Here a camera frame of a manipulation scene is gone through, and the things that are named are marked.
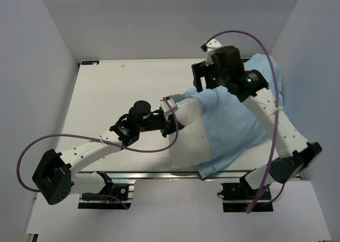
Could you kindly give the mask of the white pillow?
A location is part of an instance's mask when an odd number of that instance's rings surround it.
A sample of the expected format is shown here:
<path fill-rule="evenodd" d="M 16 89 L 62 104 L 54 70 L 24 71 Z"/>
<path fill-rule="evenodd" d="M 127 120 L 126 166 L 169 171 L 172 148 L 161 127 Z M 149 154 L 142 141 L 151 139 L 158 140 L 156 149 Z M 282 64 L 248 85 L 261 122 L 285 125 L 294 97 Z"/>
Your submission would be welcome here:
<path fill-rule="evenodd" d="M 194 97 L 180 94 L 169 97 L 176 105 L 175 115 L 184 128 L 178 132 L 175 144 L 168 150 L 171 169 L 197 170 L 198 165 L 211 160 L 211 147 L 203 123 L 203 107 Z"/>

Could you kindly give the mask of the blue green satin pillowcase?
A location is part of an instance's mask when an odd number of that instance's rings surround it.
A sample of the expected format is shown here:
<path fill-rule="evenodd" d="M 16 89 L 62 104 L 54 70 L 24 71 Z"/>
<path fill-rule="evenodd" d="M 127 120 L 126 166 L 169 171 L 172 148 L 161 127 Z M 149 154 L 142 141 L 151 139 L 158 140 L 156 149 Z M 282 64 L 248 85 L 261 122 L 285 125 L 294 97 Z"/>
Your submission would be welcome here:
<path fill-rule="evenodd" d="M 202 106 L 202 118 L 210 145 L 207 161 L 198 164 L 202 178 L 230 166 L 248 148 L 267 139 L 257 118 L 224 87 L 197 92 L 189 89 L 175 100 L 193 97 Z"/>

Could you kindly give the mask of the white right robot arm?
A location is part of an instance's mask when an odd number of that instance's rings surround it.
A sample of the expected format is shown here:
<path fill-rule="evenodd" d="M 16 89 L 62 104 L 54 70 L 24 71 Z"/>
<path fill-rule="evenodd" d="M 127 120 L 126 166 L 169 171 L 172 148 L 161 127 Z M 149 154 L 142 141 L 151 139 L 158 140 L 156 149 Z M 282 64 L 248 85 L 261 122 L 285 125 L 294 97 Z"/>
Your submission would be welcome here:
<path fill-rule="evenodd" d="M 266 137 L 272 137 L 281 160 L 294 151 L 307 148 L 303 137 L 284 114 L 281 96 L 281 70 L 271 56 L 256 54 L 245 64 L 246 70 L 257 70 L 269 83 L 269 89 L 260 90 L 260 96 L 241 103 L 225 87 L 197 92 L 186 92 L 186 101 L 180 104 L 183 114 L 178 121 L 184 125 L 177 139 L 179 150 L 170 149 L 174 161 L 184 159 L 184 167 L 194 167 L 202 178 L 224 170 L 243 152 Z M 279 106 L 274 103 L 279 94 Z M 274 116 L 278 112 L 278 127 L 274 133 Z"/>

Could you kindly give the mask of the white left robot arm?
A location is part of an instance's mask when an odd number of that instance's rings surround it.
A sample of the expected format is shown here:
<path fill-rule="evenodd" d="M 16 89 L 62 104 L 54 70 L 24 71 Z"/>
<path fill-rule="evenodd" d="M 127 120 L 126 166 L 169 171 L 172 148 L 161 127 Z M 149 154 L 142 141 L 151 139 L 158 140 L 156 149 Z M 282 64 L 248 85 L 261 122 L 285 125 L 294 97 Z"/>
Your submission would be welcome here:
<path fill-rule="evenodd" d="M 152 111 L 146 101 L 137 101 L 127 114 L 98 138 L 88 138 L 85 144 L 69 150 L 46 151 L 32 180 L 49 205 L 65 200 L 68 195 L 84 195 L 89 200 L 108 200 L 124 203 L 128 198 L 126 186 L 117 185 L 104 171 L 82 173 L 87 166 L 107 155 L 130 150 L 142 132 L 159 130 L 163 137 L 174 134 L 184 126 L 178 122 L 179 107 L 169 98 L 160 101 L 159 109 Z"/>

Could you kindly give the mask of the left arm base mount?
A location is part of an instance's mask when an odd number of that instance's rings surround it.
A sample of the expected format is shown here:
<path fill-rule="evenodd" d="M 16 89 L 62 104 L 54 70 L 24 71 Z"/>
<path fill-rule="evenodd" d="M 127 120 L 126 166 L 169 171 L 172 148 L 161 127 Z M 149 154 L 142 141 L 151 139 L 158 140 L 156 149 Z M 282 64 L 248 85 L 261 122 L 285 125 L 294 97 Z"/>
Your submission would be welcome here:
<path fill-rule="evenodd" d="M 93 177 L 92 184 L 100 190 L 95 192 L 83 190 L 78 209 L 128 210 L 130 208 L 134 192 L 132 182 L 113 180 L 103 171 L 86 173 L 86 175 Z"/>

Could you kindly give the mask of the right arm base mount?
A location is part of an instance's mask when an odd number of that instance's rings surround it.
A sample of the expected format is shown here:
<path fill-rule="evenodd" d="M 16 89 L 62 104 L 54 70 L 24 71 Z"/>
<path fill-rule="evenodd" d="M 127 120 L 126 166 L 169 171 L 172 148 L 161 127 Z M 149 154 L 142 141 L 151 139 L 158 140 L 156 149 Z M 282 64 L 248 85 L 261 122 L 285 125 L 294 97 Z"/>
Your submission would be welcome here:
<path fill-rule="evenodd" d="M 258 190 L 252 190 L 241 182 L 224 182 L 221 183 L 221 191 L 217 193 L 217 197 L 222 200 L 224 213 L 245 213 L 247 207 L 255 199 Z M 271 192 L 268 186 L 256 202 L 253 212 L 264 213 L 273 212 L 273 204 Z"/>

